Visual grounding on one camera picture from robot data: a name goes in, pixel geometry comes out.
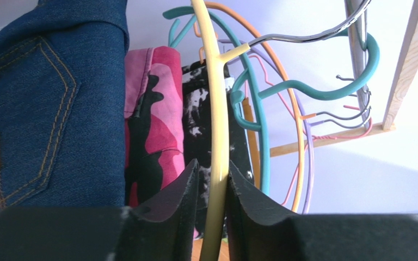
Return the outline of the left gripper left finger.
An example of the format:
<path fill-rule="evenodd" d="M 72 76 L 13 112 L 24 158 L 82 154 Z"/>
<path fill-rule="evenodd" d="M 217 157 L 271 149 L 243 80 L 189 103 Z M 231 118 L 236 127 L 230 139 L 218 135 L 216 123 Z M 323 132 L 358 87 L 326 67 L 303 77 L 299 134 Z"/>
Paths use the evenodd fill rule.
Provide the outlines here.
<path fill-rule="evenodd" d="M 190 260 L 199 164 L 141 205 L 10 207 L 0 212 L 0 260 Z"/>

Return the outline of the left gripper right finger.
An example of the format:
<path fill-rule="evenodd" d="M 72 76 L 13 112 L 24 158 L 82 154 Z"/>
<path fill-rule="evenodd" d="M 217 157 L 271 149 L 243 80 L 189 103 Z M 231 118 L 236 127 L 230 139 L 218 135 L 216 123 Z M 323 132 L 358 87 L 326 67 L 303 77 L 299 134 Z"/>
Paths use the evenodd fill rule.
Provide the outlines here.
<path fill-rule="evenodd" d="M 229 165 L 231 260 L 418 260 L 418 217 L 306 214 L 276 203 Z"/>

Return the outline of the yellow clothes hanger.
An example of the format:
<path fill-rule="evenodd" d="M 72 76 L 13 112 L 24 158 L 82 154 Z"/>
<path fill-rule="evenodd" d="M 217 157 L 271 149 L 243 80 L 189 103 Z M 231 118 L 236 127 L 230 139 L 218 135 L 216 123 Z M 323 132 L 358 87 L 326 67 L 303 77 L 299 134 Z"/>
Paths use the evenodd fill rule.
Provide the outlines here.
<path fill-rule="evenodd" d="M 218 260 L 222 240 L 222 225 L 225 212 L 225 189 L 229 173 L 229 123 L 225 102 L 223 67 L 231 59 L 250 50 L 251 47 L 270 40 L 303 43 L 320 41 L 343 32 L 364 14 L 370 1 L 361 1 L 359 7 L 341 24 L 310 36 L 288 36 L 270 34 L 221 54 L 217 45 L 213 25 L 204 1 L 192 1 L 195 16 L 199 23 L 202 42 L 206 54 L 208 79 L 211 85 L 212 150 L 210 199 L 206 220 L 207 232 L 201 247 L 200 260 Z"/>

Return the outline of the pink camouflage trousers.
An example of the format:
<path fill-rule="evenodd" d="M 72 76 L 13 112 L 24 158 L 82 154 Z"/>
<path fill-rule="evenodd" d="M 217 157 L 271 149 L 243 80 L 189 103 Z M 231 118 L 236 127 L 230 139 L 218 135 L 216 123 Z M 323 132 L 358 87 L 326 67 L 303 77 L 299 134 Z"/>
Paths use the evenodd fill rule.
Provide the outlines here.
<path fill-rule="evenodd" d="M 136 207 L 184 170 L 180 54 L 167 47 L 125 56 L 125 204 Z"/>

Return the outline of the teal clothes hanger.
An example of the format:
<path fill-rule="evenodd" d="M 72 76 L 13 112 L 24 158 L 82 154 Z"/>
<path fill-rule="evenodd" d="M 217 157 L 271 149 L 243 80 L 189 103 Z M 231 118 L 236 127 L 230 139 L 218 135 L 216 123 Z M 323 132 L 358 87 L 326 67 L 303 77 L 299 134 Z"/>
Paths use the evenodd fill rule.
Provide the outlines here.
<path fill-rule="evenodd" d="M 194 1 L 191 6 L 177 7 L 167 10 L 163 13 L 163 17 L 170 19 L 178 19 L 183 15 L 192 15 L 191 20 L 185 25 L 179 35 L 173 39 L 169 39 L 169 43 L 172 47 L 176 47 L 181 39 L 187 34 L 190 27 L 194 23 L 198 23 L 202 33 L 203 49 L 206 53 L 206 62 L 208 70 L 208 78 L 211 84 L 221 83 L 223 80 L 223 67 L 228 62 L 240 58 L 244 66 L 243 73 L 235 80 L 232 87 L 232 93 L 230 96 L 230 102 L 235 112 L 235 118 L 238 124 L 249 131 L 257 132 L 260 136 L 260 190 L 269 195 L 270 189 L 270 152 L 267 148 L 269 138 L 267 136 L 266 117 L 262 107 L 262 100 L 271 95 L 278 94 L 283 90 L 288 90 L 290 93 L 291 103 L 294 106 L 293 116 L 296 122 L 298 147 L 300 151 L 304 150 L 304 141 L 302 134 L 302 115 L 298 106 L 295 90 L 302 92 L 303 94 L 319 101 L 333 101 L 344 98 L 357 92 L 364 87 L 369 79 L 373 76 L 380 58 L 380 50 L 377 42 L 372 35 L 367 37 L 367 45 L 364 49 L 365 55 L 368 56 L 365 68 L 361 75 L 353 80 L 348 85 L 332 91 L 319 91 L 313 87 L 297 81 L 289 80 L 286 72 L 284 71 L 279 59 L 275 58 L 272 54 L 272 49 L 267 44 L 267 41 L 283 41 L 296 44 L 316 42 L 326 40 L 338 36 L 347 36 L 347 29 L 356 23 L 362 15 L 365 14 L 366 9 L 370 5 L 370 1 L 361 1 L 359 6 L 352 11 L 348 17 L 339 25 L 332 29 L 328 29 L 319 34 L 309 36 L 290 36 L 282 34 L 268 34 L 261 36 L 256 30 L 251 29 L 251 34 L 255 39 L 241 43 L 234 35 L 234 33 L 227 27 L 227 25 L 215 14 L 210 12 L 210 9 L 221 10 L 239 23 L 242 23 L 242 18 L 238 16 L 236 12 L 226 6 L 221 6 L 218 3 Z M 260 91 L 258 89 L 255 77 L 252 72 L 252 66 L 249 64 L 248 51 L 252 50 L 254 46 L 261 44 L 266 52 L 269 53 L 272 62 L 277 67 L 278 72 L 284 79 L 283 82 L 273 85 L 272 87 Z M 241 84 L 248 82 L 250 85 L 250 92 L 253 96 L 253 105 L 256 115 L 256 122 L 250 122 L 245 120 L 239 110 L 237 104 L 244 99 L 243 92 L 240 91 Z"/>

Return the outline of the dark blue denim trousers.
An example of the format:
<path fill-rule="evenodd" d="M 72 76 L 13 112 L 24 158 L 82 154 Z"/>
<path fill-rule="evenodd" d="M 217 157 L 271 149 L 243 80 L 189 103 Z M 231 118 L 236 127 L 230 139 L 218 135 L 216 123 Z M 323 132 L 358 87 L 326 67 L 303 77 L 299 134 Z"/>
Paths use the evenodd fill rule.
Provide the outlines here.
<path fill-rule="evenodd" d="M 0 31 L 0 211 L 125 201 L 126 1 L 39 1 Z"/>

